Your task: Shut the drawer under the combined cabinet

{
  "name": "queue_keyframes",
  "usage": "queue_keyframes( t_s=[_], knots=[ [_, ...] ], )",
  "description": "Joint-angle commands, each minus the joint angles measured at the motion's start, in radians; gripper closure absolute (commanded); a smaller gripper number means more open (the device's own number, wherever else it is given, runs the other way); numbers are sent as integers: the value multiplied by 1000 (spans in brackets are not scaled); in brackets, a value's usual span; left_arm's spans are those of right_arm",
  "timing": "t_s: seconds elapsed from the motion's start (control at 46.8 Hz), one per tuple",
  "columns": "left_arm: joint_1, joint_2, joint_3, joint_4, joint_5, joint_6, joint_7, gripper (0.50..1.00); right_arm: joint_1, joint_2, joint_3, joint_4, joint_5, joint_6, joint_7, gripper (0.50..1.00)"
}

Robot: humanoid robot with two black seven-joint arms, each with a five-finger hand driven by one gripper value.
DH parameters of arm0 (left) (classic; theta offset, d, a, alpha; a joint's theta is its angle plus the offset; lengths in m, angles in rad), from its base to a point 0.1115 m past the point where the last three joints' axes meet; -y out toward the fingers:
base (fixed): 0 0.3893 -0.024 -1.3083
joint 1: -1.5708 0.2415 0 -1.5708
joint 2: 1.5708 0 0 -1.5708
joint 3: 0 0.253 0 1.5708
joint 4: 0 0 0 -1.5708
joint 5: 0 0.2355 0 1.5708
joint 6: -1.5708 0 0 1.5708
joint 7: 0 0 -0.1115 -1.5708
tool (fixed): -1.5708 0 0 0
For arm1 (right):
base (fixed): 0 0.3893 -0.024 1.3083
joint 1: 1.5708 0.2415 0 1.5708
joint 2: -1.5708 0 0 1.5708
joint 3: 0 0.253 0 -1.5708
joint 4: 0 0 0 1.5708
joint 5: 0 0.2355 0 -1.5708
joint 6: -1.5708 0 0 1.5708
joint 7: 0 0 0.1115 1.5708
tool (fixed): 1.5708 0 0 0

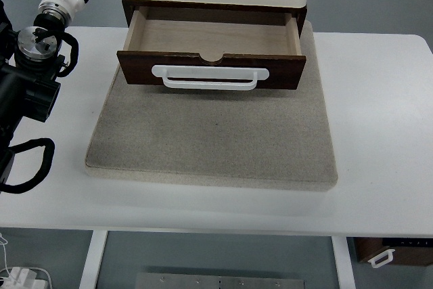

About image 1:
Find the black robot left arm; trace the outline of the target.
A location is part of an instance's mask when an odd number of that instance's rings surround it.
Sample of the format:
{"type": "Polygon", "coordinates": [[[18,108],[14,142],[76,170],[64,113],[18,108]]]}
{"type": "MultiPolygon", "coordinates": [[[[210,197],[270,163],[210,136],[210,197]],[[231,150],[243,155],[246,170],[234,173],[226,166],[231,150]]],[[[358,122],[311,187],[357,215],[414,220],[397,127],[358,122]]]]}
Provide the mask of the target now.
{"type": "Polygon", "coordinates": [[[48,175],[55,144],[50,138],[31,139],[12,146],[22,118],[45,122],[60,91],[58,78],[68,76],[78,63],[78,41],[65,31],[65,18],[56,9],[45,9],[32,26],[15,31],[1,12],[1,191],[25,193],[48,175]],[[39,170],[28,181],[6,183],[16,154],[42,147],[39,170]]]}

